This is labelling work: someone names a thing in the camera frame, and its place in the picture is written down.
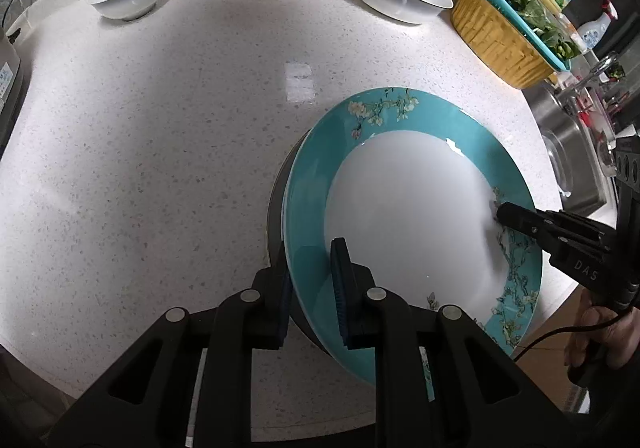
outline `wooden floor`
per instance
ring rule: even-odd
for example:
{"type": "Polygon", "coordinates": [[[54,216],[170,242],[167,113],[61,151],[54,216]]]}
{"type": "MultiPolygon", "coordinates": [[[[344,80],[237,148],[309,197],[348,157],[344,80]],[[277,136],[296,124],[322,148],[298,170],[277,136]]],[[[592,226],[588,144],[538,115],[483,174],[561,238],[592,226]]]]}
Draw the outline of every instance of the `wooden floor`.
{"type": "MultiPolygon", "coordinates": [[[[531,333],[529,338],[534,340],[550,330],[573,325],[581,290],[582,287],[578,286],[549,320],[537,331],[531,333]]],[[[564,366],[564,346],[569,340],[569,336],[568,333],[551,336],[532,348],[518,362],[518,366],[558,408],[564,408],[572,386],[566,377],[567,367],[564,366]]]]}

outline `floral pattern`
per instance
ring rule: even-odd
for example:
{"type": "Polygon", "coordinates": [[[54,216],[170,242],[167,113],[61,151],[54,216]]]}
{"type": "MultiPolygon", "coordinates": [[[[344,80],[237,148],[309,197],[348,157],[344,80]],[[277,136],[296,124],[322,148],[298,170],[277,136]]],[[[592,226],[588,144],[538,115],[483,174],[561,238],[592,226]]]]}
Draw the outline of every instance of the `floral pattern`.
{"type": "Polygon", "coordinates": [[[383,111],[390,108],[396,109],[396,121],[406,120],[408,113],[415,109],[418,99],[409,95],[409,89],[402,89],[394,99],[398,91],[394,87],[385,89],[385,97],[375,103],[349,102],[347,110],[356,117],[357,124],[351,131],[353,139],[360,139],[363,123],[380,127],[384,122],[383,111]]]}
{"type": "MultiPolygon", "coordinates": [[[[497,187],[494,187],[494,207],[497,210],[498,206],[504,201],[504,195],[497,187]]],[[[511,348],[516,348],[520,340],[522,339],[523,324],[519,322],[520,318],[524,316],[527,311],[533,311],[538,301],[539,291],[529,289],[529,278],[527,275],[520,273],[520,268],[524,265],[534,243],[533,240],[518,233],[505,226],[500,226],[500,232],[496,236],[496,240],[500,245],[500,251],[508,263],[509,271],[507,273],[507,281],[504,285],[504,291],[502,295],[496,299],[496,305],[491,309],[492,314],[498,317],[500,329],[505,343],[511,348]]],[[[431,311],[437,311],[440,308],[439,302],[436,300],[434,292],[427,297],[429,309],[431,311]]],[[[478,327],[487,334],[487,328],[485,324],[478,319],[474,318],[474,322],[478,324],[478,327]]],[[[500,345],[497,338],[489,337],[500,345]]],[[[427,394],[429,401],[435,399],[433,392],[433,383],[431,381],[431,371],[429,369],[429,362],[427,359],[427,352],[424,347],[420,347],[420,357],[422,359],[422,370],[424,372],[424,380],[427,385],[427,394]]]]}
{"type": "Polygon", "coordinates": [[[431,291],[431,294],[427,297],[427,302],[429,303],[429,309],[432,311],[440,309],[440,303],[436,300],[436,294],[433,291],[431,291]]]}

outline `teal rim plate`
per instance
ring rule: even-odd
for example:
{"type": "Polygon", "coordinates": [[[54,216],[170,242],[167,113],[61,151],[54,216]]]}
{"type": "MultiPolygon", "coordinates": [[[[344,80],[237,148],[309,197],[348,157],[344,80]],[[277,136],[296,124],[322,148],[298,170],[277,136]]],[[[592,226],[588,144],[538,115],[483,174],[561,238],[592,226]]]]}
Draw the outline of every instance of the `teal rim plate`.
{"type": "Polygon", "coordinates": [[[534,209],[498,139],[442,98],[377,88],[327,112],[296,155],[282,210],[293,285],[324,347],[375,382],[373,350],[347,350],[338,329],[328,247],[341,236],[376,285],[427,309],[459,305],[511,354],[538,301],[542,251],[495,220],[506,201],[534,209]]]}

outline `white speckled countertop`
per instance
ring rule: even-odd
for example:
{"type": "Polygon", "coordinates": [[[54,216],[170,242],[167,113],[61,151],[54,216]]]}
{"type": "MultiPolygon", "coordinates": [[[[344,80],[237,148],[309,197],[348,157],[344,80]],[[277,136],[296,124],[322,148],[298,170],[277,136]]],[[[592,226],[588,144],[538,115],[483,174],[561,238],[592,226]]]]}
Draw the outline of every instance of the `white speckled countertop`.
{"type": "MultiPolygon", "coordinates": [[[[0,343],[78,396],[170,307],[214,307],[267,264],[269,195],[328,108],[377,86],[459,105],[560,199],[522,94],[444,12],[409,26],[359,0],[164,0],[124,24],[39,0],[17,24],[30,86],[0,161],[0,343]]],[[[575,283],[545,265],[537,325],[575,283]]],[[[374,420],[374,391],[295,326],[254,356],[256,440],[374,420]]]]}

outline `sink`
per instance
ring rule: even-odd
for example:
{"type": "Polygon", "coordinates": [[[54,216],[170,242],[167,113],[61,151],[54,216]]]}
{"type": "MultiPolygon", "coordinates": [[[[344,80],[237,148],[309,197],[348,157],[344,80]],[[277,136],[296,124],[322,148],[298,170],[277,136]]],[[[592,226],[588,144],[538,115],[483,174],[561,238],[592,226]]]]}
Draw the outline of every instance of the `sink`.
{"type": "Polygon", "coordinates": [[[607,202],[606,179],[589,130],[562,109],[546,82],[523,89],[522,93],[545,142],[562,208],[589,216],[607,202]]]}

